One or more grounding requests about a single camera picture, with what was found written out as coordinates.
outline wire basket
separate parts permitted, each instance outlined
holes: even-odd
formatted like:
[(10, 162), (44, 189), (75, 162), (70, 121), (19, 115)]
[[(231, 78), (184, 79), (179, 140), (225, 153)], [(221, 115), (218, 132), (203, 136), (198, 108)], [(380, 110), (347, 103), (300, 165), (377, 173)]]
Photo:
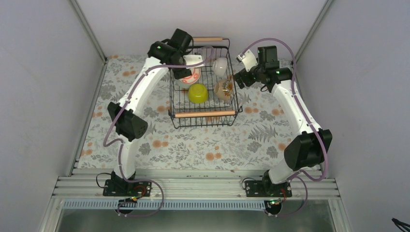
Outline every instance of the wire basket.
[[(215, 84), (224, 79), (232, 79), (233, 68), (231, 56), (229, 55), (229, 39), (223, 38), (194, 38), (194, 41), (227, 41), (228, 46), (212, 45), (215, 49), (214, 57), (201, 68), (201, 76), (196, 83), (204, 85), (208, 90), (208, 100), (204, 103), (192, 103), (188, 99), (188, 89), (180, 87), (174, 79), (173, 72), (170, 72), (170, 109), (169, 116), (171, 117), (174, 127), (203, 127), (203, 126), (231, 126), (233, 125), (236, 116), (242, 112), (242, 107), (239, 107), (238, 95), (236, 92), (236, 84), (233, 82), (233, 92), (230, 99), (220, 100), (214, 93)], [(202, 46), (191, 46), (191, 54), (202, 55), (205, 59), (211, 54), (211, 48), (203, 48)], [(212, 72), (212, 62), (216, 58), (225, 57), (228, 60), (226, 69), (226, 77), (217, 77)]]

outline patterned table surface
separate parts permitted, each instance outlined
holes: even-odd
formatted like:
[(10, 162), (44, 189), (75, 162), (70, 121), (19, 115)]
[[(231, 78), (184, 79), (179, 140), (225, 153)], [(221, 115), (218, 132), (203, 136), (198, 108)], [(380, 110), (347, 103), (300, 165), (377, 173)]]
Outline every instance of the patterned table surface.
[[(112, 56), (92, 115), (79, 168), (114, 168), (119, 144), (103, 147), (111, 124), (107, 111), (129, 89), (146, 56)], [(233, 61), (234, 73), (243, 68)], [(281, 67), (290, 62), (280, 61)], [(239, 89), (238, 114), (233, 126), (175, 129), (169, 109), (169, 76), (153, 90), (142, 119), (148, 122), (145, 135), (138, 140), (135, 167), (140, 169), (267, 170), (283, 158), (292, 140), (291, 128), (279, 102), (269, 92), (260, 92), (256, 83)]]

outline black mounting plate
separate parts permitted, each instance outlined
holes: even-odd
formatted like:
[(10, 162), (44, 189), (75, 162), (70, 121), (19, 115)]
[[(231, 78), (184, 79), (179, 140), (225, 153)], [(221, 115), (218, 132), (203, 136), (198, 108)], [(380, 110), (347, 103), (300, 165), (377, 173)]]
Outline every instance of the black mounting plate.
[(104, 191), (102, 195), (105, 197), (133, 197), (141, 194), (141, 188), (137, 186), (144, 186), (147, 190), (143, 197), (149, 197), (151, 194), (151, 182), (141, 181), (137, 183), (129, 183), (128, 192), (125, 193), (124, 190), (120, 189), (114, 181), (109, 179), (105, 181)]
[(277, 191), (274, 191), (271, 195), (266, 194), (264, 185), (261, 180), (247, 180), (245, 181), (246, 197), (283, 197), (283, 193), (280, 189), (285, 190), (286, 197), (292, 196), (291, 184), (284, 182), (277, 184)]

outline rack handle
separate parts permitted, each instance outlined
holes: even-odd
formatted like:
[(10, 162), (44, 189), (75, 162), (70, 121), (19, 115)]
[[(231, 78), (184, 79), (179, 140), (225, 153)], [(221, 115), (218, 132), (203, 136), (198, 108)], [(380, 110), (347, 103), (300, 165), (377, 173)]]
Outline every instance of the rack handle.
[(222, 37), (193, 37), (194, 42), (217, 42), (222, 39)]
[(175, 117), (177, 118), (180, 118), (180, 117), (215, 117), (215, 116), (233, 116), (233, 115), (235, 115), (235, 110), (176, 113)]

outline gray wall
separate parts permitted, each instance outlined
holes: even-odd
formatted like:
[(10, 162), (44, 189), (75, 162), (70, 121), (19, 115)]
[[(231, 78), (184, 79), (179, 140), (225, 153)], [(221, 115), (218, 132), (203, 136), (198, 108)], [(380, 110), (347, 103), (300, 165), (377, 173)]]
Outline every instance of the gray wall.
[(355, 231), (410, 223), (409, 12), (407, 0), (336, 0), (298, 63)]
[(68, 0), (0, 2), (0, 231), (36, 231), (102, 62)]
[[(325, 2), (99, 0), (96, 4), (95, 0), (78, 0), (106, 55), (146, 54), (153, 42), (169, 38), (176, 28), (192, 36), (230, 38), (231, 56), (238, 55), (250, 43), (265, 37), (286, 41), (296, 52)], [(278, 55), (290, 58), (286, 48), (281, 46), (278, 46)]]

